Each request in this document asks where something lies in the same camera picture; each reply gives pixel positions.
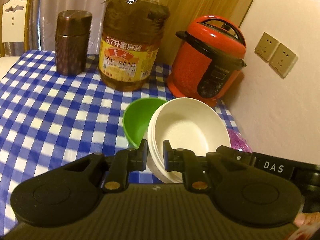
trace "pressure cooker handle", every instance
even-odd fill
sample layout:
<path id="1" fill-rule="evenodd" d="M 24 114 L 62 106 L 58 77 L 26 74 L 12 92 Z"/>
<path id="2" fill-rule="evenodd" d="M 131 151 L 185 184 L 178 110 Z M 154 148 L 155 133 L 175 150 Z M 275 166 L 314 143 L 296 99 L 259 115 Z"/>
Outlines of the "pressure cooker handle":
<path id="1" fill-rule="evenodd" d="M 176 32 L 176 36 L 182 39 L 183 41 L 187 40 L 187 34 L 185 31 Z"/>
<path id="2" fill-rule="evenodd" d="M 207 16 L 200 17 L 198 19 L 198 21 L 201 22 L 201 23 L 206 23 L 206 22 L 210 22 L 210 21 L 223 22 L 225 25 L 229 26 L 231 29 L 234 30 L 234 32 L 237 35 L 238 41 L 241 44 L 243 44 L 244 46 L 246 46 L 244 37 L 243 37 L 243 35 L 241 33 L 241 30 L 237 26 L 234 26 L 233 23 L 230 22 L 229 20 L 227 20 L 225 18 L 222 18 L 222 17 L 219 17 L 219 16 L 215 16 L 215 15 L 207 15 Z"/>

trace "oil bottle label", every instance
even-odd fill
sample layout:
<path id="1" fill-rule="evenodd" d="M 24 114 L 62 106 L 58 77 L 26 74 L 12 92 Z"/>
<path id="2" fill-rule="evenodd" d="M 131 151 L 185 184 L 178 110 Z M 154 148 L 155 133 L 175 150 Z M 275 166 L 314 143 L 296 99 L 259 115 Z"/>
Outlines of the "oil bottle label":
<path id="1" fill-rule="evenodd" d="M 107 77 L 118 81 L 143 80 L 151 73 L 158 48 L 158 44 L 128 44 L 103 34 L 99 69 Z"/>

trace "stack of white bowls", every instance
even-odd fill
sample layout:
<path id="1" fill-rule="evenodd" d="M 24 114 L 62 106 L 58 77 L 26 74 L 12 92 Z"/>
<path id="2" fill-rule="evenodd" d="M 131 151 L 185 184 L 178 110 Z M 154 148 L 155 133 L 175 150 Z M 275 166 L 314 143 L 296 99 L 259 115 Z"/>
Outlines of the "stack of white bowls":
<path id="1" fill-rule="evenodd" d="M 150 150 L 148 168 L 165 183 L 181 183 L 182 176 L 179 172 L 165 170 L 164 140 L 170 141 L 172 149 L 192 150 L 198 156 L 214 152 L 221 145 L 230 147 L 227 128 L 218 114 L 192 98 L 177 98 L 158 108 L 144 138 L 148 140 Z"/>

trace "power socket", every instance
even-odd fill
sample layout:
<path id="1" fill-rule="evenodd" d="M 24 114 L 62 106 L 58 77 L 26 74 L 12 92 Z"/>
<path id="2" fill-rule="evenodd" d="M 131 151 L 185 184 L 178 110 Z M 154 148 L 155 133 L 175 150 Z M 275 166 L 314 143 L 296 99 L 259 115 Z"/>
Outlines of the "power socket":
<path id="1" fill-rule="evenodd" d="M 270 61 L 272 55 L 276 51 L 279 45 L 279 41 L 277 41 L 274 37 L 270 36 L 268 33 L 263 33 L 255 52 L 260 55 L 267 62 Z"/>
<path id="2" fill-rule="evenodd" d="M 297 60 L 297 55 L 280 43 L 271 58 L 270 65 L 274 67 L 281 76 L 286 77 Z"/>

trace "plastic oil jug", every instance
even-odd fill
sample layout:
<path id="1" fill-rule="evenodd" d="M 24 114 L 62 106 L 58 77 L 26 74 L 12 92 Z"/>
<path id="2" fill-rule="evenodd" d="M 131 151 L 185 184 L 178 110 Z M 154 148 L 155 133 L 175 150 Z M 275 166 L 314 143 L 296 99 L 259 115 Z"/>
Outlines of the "plastic oil jug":
<path id="1" fill-rule="evenodd" d="M 139 89 L 150 76 L 169 9 L 160 0 L 107 0 L 106 4 L 101 79 L 115 90 Z"/>

